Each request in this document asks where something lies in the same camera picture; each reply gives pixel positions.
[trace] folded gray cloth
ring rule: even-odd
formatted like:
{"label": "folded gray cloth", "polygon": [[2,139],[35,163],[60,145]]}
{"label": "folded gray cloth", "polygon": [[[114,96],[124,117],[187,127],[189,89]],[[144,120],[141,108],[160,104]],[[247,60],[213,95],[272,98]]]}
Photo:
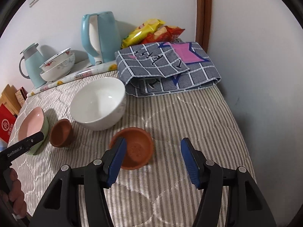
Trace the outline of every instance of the folded gray cloth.
{"label": "folded gray cloth", "polygon": [[198,43],[150,43],[116,54],[118,78],[136,97],[207,88],[221,80]]}

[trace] pink bowl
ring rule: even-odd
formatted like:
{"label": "pink bowl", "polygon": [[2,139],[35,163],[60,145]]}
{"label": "pink bowl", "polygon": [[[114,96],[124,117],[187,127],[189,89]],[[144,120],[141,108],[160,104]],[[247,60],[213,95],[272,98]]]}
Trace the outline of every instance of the pink bowl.
{"label": "pink bowl", "polygon": [[23,120],[18,134],[18,140],[21,141],[26,137],[41,131],[44,121],[42,108],[34,108],[29,115]]}

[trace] red chip bag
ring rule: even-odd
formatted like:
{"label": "red chip bag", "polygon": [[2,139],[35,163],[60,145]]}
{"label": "red chip bag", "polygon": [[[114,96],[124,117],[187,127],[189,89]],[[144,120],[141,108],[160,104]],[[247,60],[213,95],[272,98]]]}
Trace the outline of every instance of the red chip bag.
{"label": "red chip bag", "polygon": [[180,27],[177,26],[165,26],[167,31],[170,33],[171,38],[170,42],[175,41],[185,29],[181,29]]}
{"label": "red chip bag", "polygon": [[16,122],[16,118],[3,104],[0,106],[0,122],[0,137],[3,141],[9,143],[9,137]]}
{"label": "red chip bag", "polygon": [[175,41],[184,30],[185,29],[181,29],[177,26],[164,26],[153,34],[149,33],[141,43],[172,42]]}

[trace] small clay pot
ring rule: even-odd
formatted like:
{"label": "small clay pot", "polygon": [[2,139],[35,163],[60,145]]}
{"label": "small clay pot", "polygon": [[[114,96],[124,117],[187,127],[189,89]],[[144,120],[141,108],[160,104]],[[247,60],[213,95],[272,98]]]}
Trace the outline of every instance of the small clay pot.
{"label": "small clay pot", "polygon": [[50,142],[54,147],[67,147],[73,140],[73,128],[68,119],[55,123],[50,134]]}
{"label": "small clay pot", "polygon": [[137,127],[125,128],[114,135],[110,148],[118,137],[124,137],[127,143],[122,169],[135,170],[148,163],[153,154],[153,142],[148,132]]}

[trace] human hand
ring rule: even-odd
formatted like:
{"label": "human hand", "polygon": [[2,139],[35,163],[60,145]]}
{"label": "human hand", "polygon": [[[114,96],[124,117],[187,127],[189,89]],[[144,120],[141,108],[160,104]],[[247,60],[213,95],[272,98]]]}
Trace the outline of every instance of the human hand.
{"label": "human hand", "polygon": [[21,182],[18,180],[17,172],[11,168],[9,175],[12,184],[12,190],[9,192],[9,195],[2,194],[2,198],[5,202],[10,200],[13,202],[13,210],[16,215],[19,215],[20,218],[26,216],[26,203],[24,201],[24,193],[21,190]]}

